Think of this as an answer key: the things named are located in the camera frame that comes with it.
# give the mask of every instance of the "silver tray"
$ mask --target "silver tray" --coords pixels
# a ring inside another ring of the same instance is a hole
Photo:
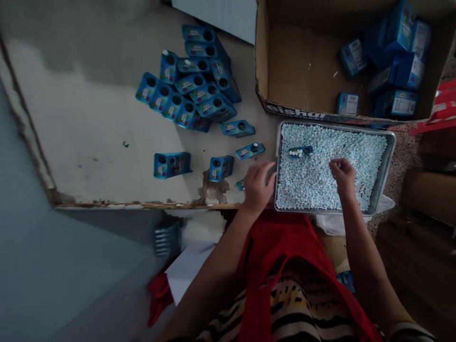
[[[328,215],[337,215],[337,214],[342,214],[342,210],[336,210],[336,209],[279,209],[276,206],[277,202],[277,187],[279,185],[279,174],[280,174],[280,156],[281,156],[281,149],[282,149],[282,126],[284,124],[303,124],[303,125],[319,125],[324,128],[331,128],[339,131],[345,131],[345,132],[353,132],[353,133],[365,133],[365,134],[370,134],[370,135],[382,135],[386,138],[387,142],[387,147],[385,152],[383,153],[381,157],[381,165],[379,168],[379,173],[377,174],[377,180],[375,181],[374,187],[372,189],[372,194],[370,196],[370,205],[367,210],[364,210],[362,212],[363,216],[372,216],[375,214],[375,211],[377,210],[377,204],[379,202],[380,195],[383,193],[383,189],[385,188],[385,183],[386,183],[386,178],[388,176],[388,170],[390,169],[391,165],[391,159],[393,157],[394,153],[394,147],[396,146],[396,135],[393,132],[390,131],[381,131],[381,130],[374,130],[370,128],[358,128],[358,127],[352,127],[352,126],[346,126],[342,124],[336,124],[336,123],[320,123],[320,122],[315,122],[315,121],[309,121],[309,120],[283,120],[278,127],[278,132],[277,132],[277,146],[276,146],[276,151],[275,155],[277,157],[277,177],[276,177],[276,182],[275,182],[275,195],[274,195],[274,209],[276,211],[281,211],[281,212],[303,212],[303,213],[312,213],[312,214],[328,214]]]

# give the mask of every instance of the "person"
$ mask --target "person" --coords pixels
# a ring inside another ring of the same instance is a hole
[[[273,165],[249,168],[244,203],[159,341],[435,341],[411,319],[388,280],[355,197],[349,161],[331,160],[329,167],[362,306],[337,281],[306,215],[264,210],[274,193]]]

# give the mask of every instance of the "human hand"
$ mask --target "human hand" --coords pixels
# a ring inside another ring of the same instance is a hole
[[[355,194],[355,169],[347,159],[332,159],[329,163],[332,176],[337,182],[339,197]]]
[[[249,167],[244,180],[246,199],[241,209],[259,215],[266,207],[274,193],[277,172],[271,173],[268,179],[266,175],[274,164],[274,161],[263,161]]]

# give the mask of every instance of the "plastic bag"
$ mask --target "plastic bag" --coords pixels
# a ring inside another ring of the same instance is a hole
[[[375,214],[393,209],[396,202],[391,198],[381,194],[379,203],[377,205],[377,211]],[[342,215],[316,215],[315,216],[317,226],[324,230],[327,235],[332,236],[345,236],[345,225],[343,224]],[[371,217],[364,217],[364,222],[372,220]]]

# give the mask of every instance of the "red apron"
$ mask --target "red apron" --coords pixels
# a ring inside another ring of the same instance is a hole
[[[239,332],[239,342],[270,341],[271,290],[290,258],[305,260],[326,279],[341,305],[344,305],[360,341],[382,341],[377,329],[353,295],[337,281],[334,268],[317,234],[303,214],[265,210],[253,224],[239,261],[237,275],[247,286],[247,301]],[[278,259],[283,259],[277,278],[265,280]]]

